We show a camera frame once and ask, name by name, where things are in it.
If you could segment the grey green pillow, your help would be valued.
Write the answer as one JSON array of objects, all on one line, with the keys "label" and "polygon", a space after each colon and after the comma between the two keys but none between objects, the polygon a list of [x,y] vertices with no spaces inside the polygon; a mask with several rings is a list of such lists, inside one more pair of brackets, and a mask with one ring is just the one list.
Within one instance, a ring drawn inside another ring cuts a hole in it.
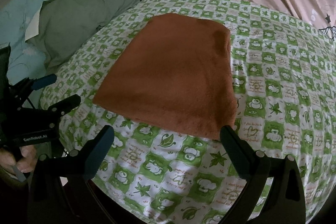
[{"label": "grey green pillow", "polygon": [[38,33],[27,42],[45,55],[46,71],[55,72],[100,28],[139,1],[45,1],[39,12]]}]

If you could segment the green white checkered bedsheet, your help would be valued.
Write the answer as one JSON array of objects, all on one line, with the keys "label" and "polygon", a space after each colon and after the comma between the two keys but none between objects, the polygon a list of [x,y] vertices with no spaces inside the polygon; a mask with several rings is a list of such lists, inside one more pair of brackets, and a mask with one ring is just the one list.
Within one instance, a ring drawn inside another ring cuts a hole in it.
[{"label": "green white checkered bedsheet", "polygon": [[60,139],[80,149],[114,128],[94,183],[146,223],[218,223],[244,187],[224,148],[95,106],[103,78],[154,16],[174,12],[231,31],[235,130],[267,156],[297,161],[311,221],[335,187],[335,43],[309,24],[241,0],[142,0],[96,33],[45,88],[41,106],[73,94],[81,105],[63,117]]}]

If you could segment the light blue floral blanket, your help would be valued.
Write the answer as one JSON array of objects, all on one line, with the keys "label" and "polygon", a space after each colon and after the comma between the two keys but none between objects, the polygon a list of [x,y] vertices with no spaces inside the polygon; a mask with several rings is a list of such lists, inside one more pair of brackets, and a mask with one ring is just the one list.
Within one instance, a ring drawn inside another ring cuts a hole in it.
[{"label": "light blue floral blanket", "polygon": [[1,8],[1,47],[11,47],[7,78],[12,85],[46,74],[45,55],[25,42],[26,30],[44,1],[11,0]]}]

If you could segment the white paper tag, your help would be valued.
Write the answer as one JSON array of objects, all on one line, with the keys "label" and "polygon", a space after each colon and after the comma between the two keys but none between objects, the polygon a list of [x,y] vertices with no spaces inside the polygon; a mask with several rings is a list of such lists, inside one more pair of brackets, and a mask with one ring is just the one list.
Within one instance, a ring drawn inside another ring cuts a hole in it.
[{"label": "white paper tag", "polygon": [[40,18],[42,6],[43,6],[43,3],[41,3],[41,5],[39,6],[39,9],[34,14],[28,27],[26,28],[25,42],[27,40],[30,40],[31,38],[34,38],[35,36],[39,34],[39,18]]}]

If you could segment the rust orange small garment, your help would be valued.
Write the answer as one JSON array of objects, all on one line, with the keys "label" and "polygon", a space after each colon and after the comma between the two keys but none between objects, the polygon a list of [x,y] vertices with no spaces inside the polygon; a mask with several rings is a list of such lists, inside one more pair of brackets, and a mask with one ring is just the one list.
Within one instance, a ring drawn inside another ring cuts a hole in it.
[{"label": "rust orange small garment", "polygon": [[155,16],[112,65],[93,102],[136,122],[217,140],[237,111],[230,38],[213,20]]}]

